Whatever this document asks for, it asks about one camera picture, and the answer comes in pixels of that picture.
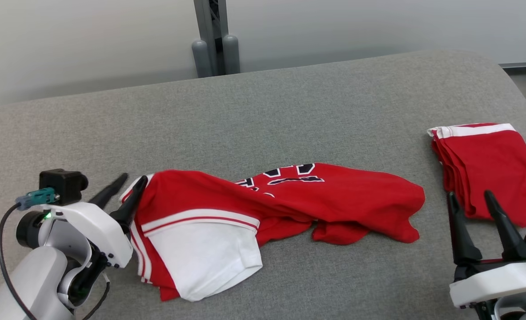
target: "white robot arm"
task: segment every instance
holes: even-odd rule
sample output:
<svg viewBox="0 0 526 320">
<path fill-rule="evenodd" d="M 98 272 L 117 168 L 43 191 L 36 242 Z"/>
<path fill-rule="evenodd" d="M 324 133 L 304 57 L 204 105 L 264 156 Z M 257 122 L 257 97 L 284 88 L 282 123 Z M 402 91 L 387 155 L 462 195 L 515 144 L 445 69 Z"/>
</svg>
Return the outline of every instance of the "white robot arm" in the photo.
<svg viewBox="0 0 526 320">
<path fill-rule="evenodd" d="M 18 209 L 49 203 L 41 205 L 42 211 L 26 213 L 18 224 L 18 242 L 33 251 L 6 279 L 9 284 L 0 287 L 0 319 L 30 319 L 28 311 L 37 320 L 73 320 L 75 310 L 86 301 L 104 269 L 126 267 L 133 255 L 127 237 L 129 225 L 147 177 L 133 186 L 132 194 L 119 209 L 109 215 L 103 208 L 127 177 L 122 174 L 90 201 L 81 202 L 80 191 L 87 186 L 86 177 L 80 172 L 49 170 L 40 174 L 40 190 L 17 199 Z M 5 271 L 3 257 L 0 260 Z M 103 275 L 109 288 L 108 278 Z"/>
<path fill-rule="evenodd" d="M 526 237 L 524 241 L 492 192 L 484 197 L 504 248 L 502 259 L 482 260 L 466 230 L 464 210 L 450 193 L 450 238 L 457 266 L 450 297 L 458 308 L 474 308 L 480 320 L 526 320 Z"/>
</svg>

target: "white wall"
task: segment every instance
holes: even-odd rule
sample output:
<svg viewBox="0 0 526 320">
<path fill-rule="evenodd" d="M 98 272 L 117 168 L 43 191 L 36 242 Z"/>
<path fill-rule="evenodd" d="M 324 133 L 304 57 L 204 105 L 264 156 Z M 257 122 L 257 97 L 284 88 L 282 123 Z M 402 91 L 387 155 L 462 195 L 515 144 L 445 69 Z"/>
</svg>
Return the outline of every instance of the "white wall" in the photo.
<svg viewBox="0 0 526 320">
<path fill-rule="evenodd" d="M 526 0 L 226 0 L 241 71 L 422 49 L 526 62 Z"/>
<path fill-rule="evenodd" d="M 193 0 L 0 0 L 0 104 L 196 77 Z"/>
</svg>

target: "black cable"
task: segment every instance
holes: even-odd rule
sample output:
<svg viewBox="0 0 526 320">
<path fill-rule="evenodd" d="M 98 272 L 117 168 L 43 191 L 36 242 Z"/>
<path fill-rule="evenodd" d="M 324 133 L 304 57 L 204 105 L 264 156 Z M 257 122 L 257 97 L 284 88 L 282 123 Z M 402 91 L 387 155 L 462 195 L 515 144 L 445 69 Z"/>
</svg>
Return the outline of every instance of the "black cable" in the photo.
<svg viewBox="0 0 526 320">
<path fill-rule="evenodd" d="M 10 277 L 8 275 L 8 270 L 6 269 L 6 263 L 4 262 L 4 253 L 2 252 L 2 233 L 4 231 L 4 225 L 6 224 L 6 220 L 8 220 L 9 215 L 11 215 L 11 213 L 19 206 L 20 203 L 13 205 L 10 209 L 8 209 L 8 211 L 6 211 L 6 213 L 4 213 L 0 221 L 0 269 L 2 271 L 2 277 L 4 278 L 4 281 L 6 282 L 6 285 L 10 290 L 10 293 L 16 300 L 17 304 L 19 304 L 21 310 L 23 310 L 28 316 L 28 318 L 30 318 L 31 320 L 37 320 L 33 313 L 29 311 L 28 307 L 25 306 L 24 302 L 20 299 L 20 296 L 17 294 L 16 289 L 13 287 L 12 281 L 10 280 Z"/>
<path fill-rule="evenodd" d="M 104 276 L 105 280 L 107 281 L 107 287 L 104 288 L 103 296 L 101 296 L 99 302 L 95 304 L 95 306 L 92 308 L 92 310 L 83 318 L 83 320 L 87 320 L 92 316 L 92 314 L 95 313 L 95 311 L 100 307 L 101 304 L 103 304 L 103 301 L 107 298 L 108 290 L 111 289 L 111 282 L 108 280 L 107 276 Z"/>
</svg>

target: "gray cylinder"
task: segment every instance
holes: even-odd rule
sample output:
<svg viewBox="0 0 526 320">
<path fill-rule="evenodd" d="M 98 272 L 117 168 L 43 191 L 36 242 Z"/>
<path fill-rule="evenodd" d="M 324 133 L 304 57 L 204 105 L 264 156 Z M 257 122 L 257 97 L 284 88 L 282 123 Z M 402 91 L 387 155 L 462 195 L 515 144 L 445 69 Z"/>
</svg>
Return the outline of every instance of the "gray cylinder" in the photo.
<svg viewBox="0 0 526 320">
<path fill-rule="evenodd" d="M 203 40 L 192 43 L 193 59 L 196 62 L 198 78 L 211 77 L 212 66 L 209 62 L 208 44 Z"/>
<path fill-rule="evenodd" d="M 225 74 L 240 73 L 239 40 L 234 35 L 226 35 L 221 39 L 224 47 Z"/>
</svg>

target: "cable connector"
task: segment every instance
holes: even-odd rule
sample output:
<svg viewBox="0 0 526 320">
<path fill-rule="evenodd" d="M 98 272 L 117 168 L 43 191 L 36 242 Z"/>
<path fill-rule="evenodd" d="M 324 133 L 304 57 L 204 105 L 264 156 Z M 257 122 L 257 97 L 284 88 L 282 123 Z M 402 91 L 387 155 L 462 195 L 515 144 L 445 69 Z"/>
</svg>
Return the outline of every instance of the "cable connector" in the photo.
<svg viewBox="0 0 526 320">
<path fill-rule="evenodd" d="M 44 188 L 28 192 L 27 195 L 19 196 L 16 198 L 16 203 L 20 206 L 18 210 L 24 211 L 31 208 L 34 205 L 52 203 L 59 200 L 59 195 L 55 193 L 53 188 Z"/>
</svg>

